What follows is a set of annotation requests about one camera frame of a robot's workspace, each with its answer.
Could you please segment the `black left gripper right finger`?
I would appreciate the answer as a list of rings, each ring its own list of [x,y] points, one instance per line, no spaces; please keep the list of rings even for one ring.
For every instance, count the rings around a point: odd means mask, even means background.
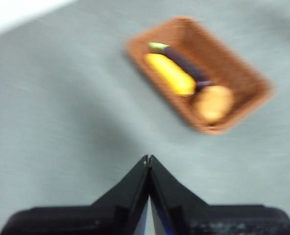
[[[290,235],[290,218],[264,205],[210,205],[182,185],[154,156],[149,188],[158,235]]]

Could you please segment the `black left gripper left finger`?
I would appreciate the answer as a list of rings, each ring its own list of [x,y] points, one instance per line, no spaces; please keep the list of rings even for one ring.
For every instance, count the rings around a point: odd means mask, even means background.
[[[13,214],[2,235],[143,235],[149,157],[143,156],[88,206],[37,207]]]

